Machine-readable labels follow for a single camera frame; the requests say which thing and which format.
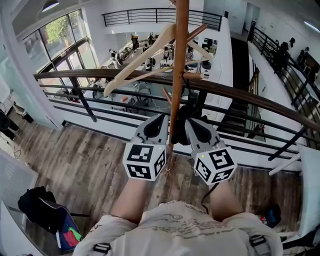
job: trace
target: wood-look floor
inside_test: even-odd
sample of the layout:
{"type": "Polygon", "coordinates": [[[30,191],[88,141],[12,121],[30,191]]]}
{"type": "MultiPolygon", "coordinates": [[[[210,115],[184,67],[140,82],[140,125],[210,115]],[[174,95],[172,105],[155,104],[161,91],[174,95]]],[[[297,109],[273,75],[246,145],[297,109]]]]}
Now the wood-look floor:
{"type": "MultiPolygon", "coordinates": [[[[85,235],[102,215],[108,214],[128,177],[122,164],[125,143],[87,129],[67,124],[62,131],[27,123],[15,112],[11,119],[21,128],[15,139],[20,158],[39,173],[36,186],[48,187],[57,203],[72,213],[90,215],[74,218],[85,235]]],[[[207,186],[194,175],[190,158],[174,156],[175,179],[163,171],[156,182],[150,182],[145,209],[161,202],[181,200],[202,208],[200,202],[207,186]]],[[[260,214],[272,205],[281,208],[277,231],[296,231],[302,204],[301,178],[290,172],[270,177],[265,170],[239,167],[231,178],[233,190],[243,208],[260,214]]],[[[58,255],[53,235],[33,223],[27,233],[48,255],[58,255]]]]}

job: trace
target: window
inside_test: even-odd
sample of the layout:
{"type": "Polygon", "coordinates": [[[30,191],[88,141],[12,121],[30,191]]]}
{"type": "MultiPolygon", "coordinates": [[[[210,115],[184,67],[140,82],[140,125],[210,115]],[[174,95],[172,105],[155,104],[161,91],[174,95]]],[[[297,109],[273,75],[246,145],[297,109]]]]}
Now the window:
{"type": "MultiPolygon", "coordinates": [[[[55,85],[55,86],[62,86],[61,80],[59,78],[44,78],[41,79],[41,82],[43,85],[55,85]]],[[[51,88],[51,87],[45,87],[43,88],[44,91],[47,91],[48,93],[57,93],[59,91],[59,88],[51,88]]]]}
{"type": "Polygon", "coordinates": [[[29,35],[23,40],[23,42],[26,52],[28,53],[29,58],[34,66],[34,71],[39,72],[50,62],[39,31],[37,30],[29,35]]]}
{"type": "Polygon", "coordinates": [[[51,59],[74,43],[67,17],[62,16],[40,28],[44,44],[51,59]]]}
{"type": "MultiPolygon", "coordinates": [[[[73,70],[82,70],[82,66],[76,52],[71,54],[68,59],[73,70]]],[[[87,86],[89,84],[86,77],[79,77],[78,82],[80,86],[87,86]]]]}
{"type": "Polygon", "coordinates": [[[75,41],[77,42],[80,39],[87,36],[86,30],[85,30],[85,24],[79,10],[71,12],[68,15],[70,18],[70,23],[71,23],[71,28],[74,34],[74,38],[75,38],[75,41]]]}
{"type": "Polygon", "coordinates": [[[85,42],[79,46],[79,53],[86,69],[95,69],[97,67],[90,44],[85,42]]]}
{"type": "MultiPolygon", "coordinates": [[[[37,29],[23,39],[23,43],[35,73],[96,67],[81,10],[64,15],[37,29]]],[[[78,83],[85,87],[92,79],[80,77],[78,83]]],[[[43,79],[42,83],[72,86],[69,78],[43,79]]],[[[48,92],[57,91],[57,88],[46,89],[48,92]]]]}
{"type": "MultiPolygon", "coordinates": [[[[59,64],[57,67],[56,67],[56,70],[58,71],[62,71],[62,70],[70,70],[69,66],[68,66],[68,63],[66,61],[63,61],[61,64],[59,64]]],[[[63,77],[62,78],[62,81],[63,83],[66,85],[66,86],[72,86],[72,82],[71,80],[68,78],[68,77],[63,77]]]]}

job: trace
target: glass window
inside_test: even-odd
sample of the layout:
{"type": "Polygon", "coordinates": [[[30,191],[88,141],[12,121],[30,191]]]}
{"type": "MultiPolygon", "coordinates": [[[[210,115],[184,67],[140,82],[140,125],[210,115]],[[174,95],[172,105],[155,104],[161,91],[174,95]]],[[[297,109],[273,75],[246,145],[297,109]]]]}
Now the glass window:
{"type": "MultiPolygon", "coordinates": [[[[68,64],[66,61],[61,62],[58,66],[56,66],[56,70],[62,71],[62,70],[70,70],[68,64]]],[[[68,77],[63,77],[62,81],[66,86],[72,86],[72,82],[68,77]]]]}
{"type": "Polygon", "coordinates": [[[79,46],[79,53],[86,69],[95,69],[97,67],[90,44],[85,42],[79,46]]]}
{"type": "MultiPolygon", "coordinates": [[[[73,70],[82,70],[82,66],[81,66],[80,60],[79,60],[76,52],[74,52],[73,54],[70,55],[69,61],[71,63],[73,70]]],[[[78,82],[80,83],[80,86],[87,86],[88,85],[88,80],[85,77],[79,77],[78,82]]]]}
{"type": "Polygon", "coordinates": [[[40,28],[40,32],[52,59],[74,43],[66,16],[57,18],[43,26],[40,28]]]}
{"type": "Polygon", "coordinates": [[[87,36],[84,21],[81,17],[80,11],[76,10],[68,14],[70,18],[70,23],[72,27],[72,31],[74,34],[75,41],[79,41],[80,39],[87,36]]]}
{"type": "Polygon", "coordinates": [[[45,46],[41,40],[40,33],[37,30],[23,40],[26,52],[34,66],[34,72],[39,72],[46,66],[50,59],[46,53],[45,46]]]}
{"type": "MultiPolygon", "coordinates": [[[[52,86],[52,85],[62,86],[61,80],[59,78],[43,78],[41,79],[41,82],[43,85],[46,85],[46,86],[52,86]]],[[[50,87],[43,87],[43,89],[45,89],[49,93],[56,93],[59,90],[59,88],[50,88],[50,87]]]]}

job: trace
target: ceiling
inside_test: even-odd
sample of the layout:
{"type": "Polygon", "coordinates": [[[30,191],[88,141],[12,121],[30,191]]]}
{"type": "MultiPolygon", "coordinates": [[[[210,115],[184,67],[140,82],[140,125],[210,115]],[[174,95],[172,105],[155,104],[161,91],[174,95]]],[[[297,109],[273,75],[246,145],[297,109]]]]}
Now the ceiling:
{"type": "MultiPolygon", "coordinates": [[[[24,29],[30,27],[37,21],[59,11],[63,11],[68,7],[79,5],[92,0],[60,0],[53,9],[42,12],[42,7],[47,0],[26,0],[27,3],[13,20],[13,28],[15,34],[20,34],[24,29]]],[[[299,22],[309,21],[316,27],[320,28],[320,6],[316,0],[247,0],[257,5],[261,9],[271,12],[284,12],[299,22]]]]}
{"type": "Polygon", "coordinates": [[[320,6],[316,0],[247,0],[261,9],[272,13],[285,13],[291,18],[303,22],[308,21],[320,28],[320,6]]]}
{"type": "Polygon", "coordinates": [[[12,22],[16,35],[20,34],[24,29],[28,28],[37,21],[65,10],[68,7],[83,4],[92,0],[59,0],[59,4],[52,9],[42,12],[42,8],[47,0],[28,0],[21,11],[17,14],[12,22]]]}

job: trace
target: cable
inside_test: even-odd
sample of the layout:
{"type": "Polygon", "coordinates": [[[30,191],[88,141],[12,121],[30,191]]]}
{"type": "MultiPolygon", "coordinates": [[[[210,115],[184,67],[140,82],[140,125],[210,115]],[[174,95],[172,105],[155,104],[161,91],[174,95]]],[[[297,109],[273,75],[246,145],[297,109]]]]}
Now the cable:
{"type": "Polygon", "coordinates": [[[204,195],[204,197],[201,200],[201,205],[203,206],[203,208],[205,208],[206,214],[209,214],[209,210],[208,208],[204,205],[204,200],[207,196],[209,196],[211,194],[212,191],[215,190],[215,188],[218,186],[219,183],[216,183],[213,185],[213,187],[204,195]]]}
{"type": "Polygon", "coordinates": [[[16,143],[15,143],[15,142],[13,142],[13,156],[14,156],[15,159],[19,159],[19,157],[21,156],[21,149],[18,149],[18,150],[16,151],[16,143]]]}
{"type": "Polygon", "coordinates": [[[155,103],[155,101],[154,101],[153,98],[151,99],[151,101],[153,102],[154,106],[155,106],[156,108],[158,108],[158,110],[168,110],[168,109],[170,109],[170,106],[167,107],[167,108],[157,106],[157,104],[155,103]]]}

